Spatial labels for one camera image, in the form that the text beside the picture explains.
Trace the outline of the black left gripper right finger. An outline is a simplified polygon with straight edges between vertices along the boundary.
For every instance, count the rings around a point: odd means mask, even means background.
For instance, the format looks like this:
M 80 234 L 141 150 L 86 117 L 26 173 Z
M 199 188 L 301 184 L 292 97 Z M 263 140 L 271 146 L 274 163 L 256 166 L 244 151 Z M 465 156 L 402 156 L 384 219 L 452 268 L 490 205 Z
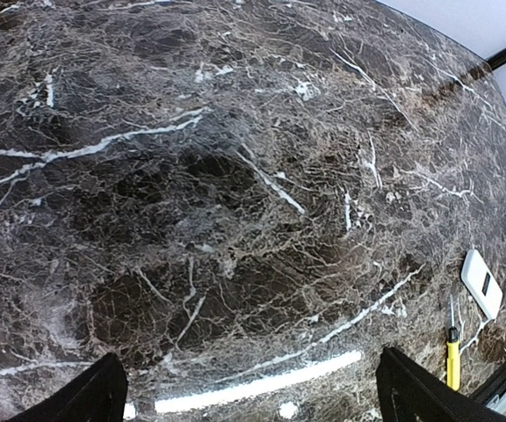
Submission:
M 506 421 L 506 416 L 461 395 L 395 347 L 386 347 L 376 369 L 384 421 Z

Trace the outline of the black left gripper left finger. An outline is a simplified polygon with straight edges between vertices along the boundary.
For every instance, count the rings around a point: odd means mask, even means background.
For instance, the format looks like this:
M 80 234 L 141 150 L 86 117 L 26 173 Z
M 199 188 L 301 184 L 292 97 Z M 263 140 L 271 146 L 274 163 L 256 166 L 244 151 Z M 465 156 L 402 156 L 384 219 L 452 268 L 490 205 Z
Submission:
M 122 422 L 127 375 L 118 356 L 108 353 L 51 397 L 10 418 L 10 422 Z

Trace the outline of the white remote control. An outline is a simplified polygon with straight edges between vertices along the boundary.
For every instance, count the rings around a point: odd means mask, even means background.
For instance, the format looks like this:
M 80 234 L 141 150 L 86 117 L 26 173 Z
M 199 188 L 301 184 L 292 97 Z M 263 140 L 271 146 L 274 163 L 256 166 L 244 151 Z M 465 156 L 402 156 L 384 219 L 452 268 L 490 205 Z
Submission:
M 476 249 L 466 253 L 460 278 L 488 320 L 495 320 L 502 305 L 502 290 Z

